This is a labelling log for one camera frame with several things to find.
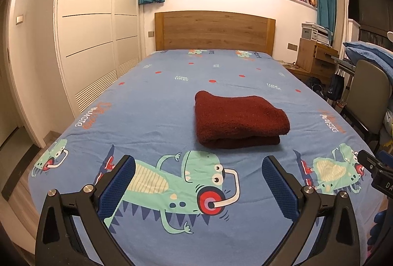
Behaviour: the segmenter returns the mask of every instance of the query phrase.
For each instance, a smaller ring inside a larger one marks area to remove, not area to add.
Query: bed
[[[48,190],[70,193],[95,184],[128,154],[136,159],[137,178],[105,224],[135,265],[261,265],[292,224],[261,173],[264,157],[274,155],[302,185],[350,194],[364,262],[367,233],[383,199],[356,160],[358,151],[371,151],[271,57],[275,21],[186,11],[157,13],[155,23],[157,52],[113,83],[35,163],[29,188],[37,210]],[[207,149],[195,134],[200,90],[262,96],[285,111],[291,129],[275,146]],[[226,169],[238,179],[224,176]],[[200,200],[205,187],[215,201],[232,200],[206,211]],[[75,223],[89,257],[99,262],[77,218]],[[314,225],[298,262],[320,226]]]

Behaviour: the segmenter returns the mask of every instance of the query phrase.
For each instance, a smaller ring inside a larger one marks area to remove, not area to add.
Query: maroon towel
[[[277,145],[289,132],[285,112],[264,98],[195,95],[196,136],[209,148]]]

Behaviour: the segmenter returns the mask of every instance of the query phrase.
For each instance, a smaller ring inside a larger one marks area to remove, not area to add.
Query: gray chair back
[[[346,108],[371,133],[379,133],[391,95],[392,87],[384,71],[368,61],[359,60]]]

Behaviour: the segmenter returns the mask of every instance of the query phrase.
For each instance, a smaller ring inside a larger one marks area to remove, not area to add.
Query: printer
[[[324,45],[330,46],[329,30],[321,25],[313,22],[306,22],[301,24],[301,37],[307,40],[314,40]]]

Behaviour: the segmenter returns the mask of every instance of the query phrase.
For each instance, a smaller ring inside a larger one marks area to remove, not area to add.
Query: wardrobe vent
[[[139,58],[136,57],[136,58],[129,60],[128,62],[122,64],[121,66],[119,66],[119,76],[122,76],[123,74],[130,71],[138,63],[139,63]]]
[[[78,108],[83,112],[108,86],[117,80],[116,70],[104,75],[75,95]]]

